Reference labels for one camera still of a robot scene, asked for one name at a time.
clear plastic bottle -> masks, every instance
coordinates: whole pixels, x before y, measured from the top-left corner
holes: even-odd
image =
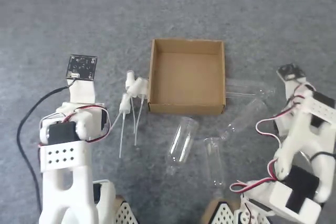
[[[173,175],[176,172],[176,169],[186,162],[197,129],[198,123],[195,120],[187,117],[181,118],[180,124],[166,155],[166,172],[168,174]]]
[[[261,99],[256,98],[252,100],[248,105],[243,107],[230,124],[224,129],[218,130],[221,139],[227,141],[232,137],[232,134],[239,133],[246,127],[257,123],[266,115],[267,111],[267,106]]]
[[[226,187],[225,167],[220,157],[220,138],[210,137],[204,140],[206,150],[206,162],[210,186],[215,190],[216,198],[223,197],[223,190]]]

white plastic bracket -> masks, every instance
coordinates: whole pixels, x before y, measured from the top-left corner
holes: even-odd
[[[89,144],[76,141],[40,148],[43,173],[43,210],[40,224],[61,223],[68,208],[81,224],[98,223],[93,201]],[[63,186],[65,170],[72,171],[72,186]]]
[[[70,102],[72,103],[95,103],[96,93],[93,81],[76,80],[70,87]]]

open cardboard box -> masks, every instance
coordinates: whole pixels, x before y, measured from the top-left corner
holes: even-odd
[[[224,58],[220,40],[154,39],[149,110],[221,114],[225,106]]]

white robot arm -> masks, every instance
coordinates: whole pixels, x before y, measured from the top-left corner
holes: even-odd
[[[119,218],[137,223],[127,202],[121,203],[121,212],[113,211],[116,191],[112,182],[92,182],[90,143],[106,137],[111,127],[104,104],[95,101],[96,62],[92,56],[70,57],[68,83],[76,78],[69,88],[70,102],[64,102],[56,113],[40,122],[40,224],[114,224]],[[70,188],[64,186],[68,171],[72,174]]]
[[[267,217],[278,215],[296,223],[315,224],[332,192],[335,101],[317,92],[294,64],[282,66],[278,74],[286,86],[283,111],[288,113],[277,116],[275,122],[285,139],[274,155],[270,178],[235,183],[248,190],[241,195],[241,208],[234,212],[233,223],[270,223]],[[313,174],[292,165],[298,152],[309,157]]]

plastic tube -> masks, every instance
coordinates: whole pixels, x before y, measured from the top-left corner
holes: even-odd
[[[226,97],[251,97],[267,100],[275,95],[275,89],[262,81],[226,79]]]
[[[121,126],[121,134],[120,134],[120,147],[119,147],[119,158],[121,158],[121,150],[122,150],[122,139],[124,136],[124,125],[125,125],[125,112],[122,113],[122,126]]]
[[[141,111],[142,111],[142,107],[143,107],[143,101],[144,101],[144,97],[141,98],[141,106],[140,106],[140,110],[139,110],[138,119],[136,121],[137,123],[136,123],[136,126],[135,126],[134,146],[136,146],[136,144],[138,142],[138,126],[139,126],[139,120],[140,120]]]
[[[132,112],[133,112],[133,134],[135,134],[135,111],[134,111],[133,97],[131,97],[131,105],[132,105]]]
[[[219,151],[220,138],[210,137],[204,140],[206,149],[206,161],[209,181],[211,187],[215,189],[217,198],[223,197],[223,190],[226,186],[225,169]]]

